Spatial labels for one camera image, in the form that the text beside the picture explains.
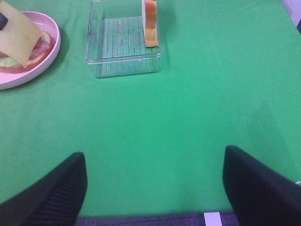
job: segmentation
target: green tablecloth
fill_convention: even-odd
[[[0,202],[86,155],[81,215],[229,210],[226,145],[301,179],[301,37],[278,0],[158,0],[158,73],[97,79],[84,63],[90,0],[8,0],[54,18],[39,77],[0,91]]]

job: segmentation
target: sandwich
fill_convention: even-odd
[[[38,66],[54,43],[32,20],[6,3],[0,2],[0,72],[21,73]]]

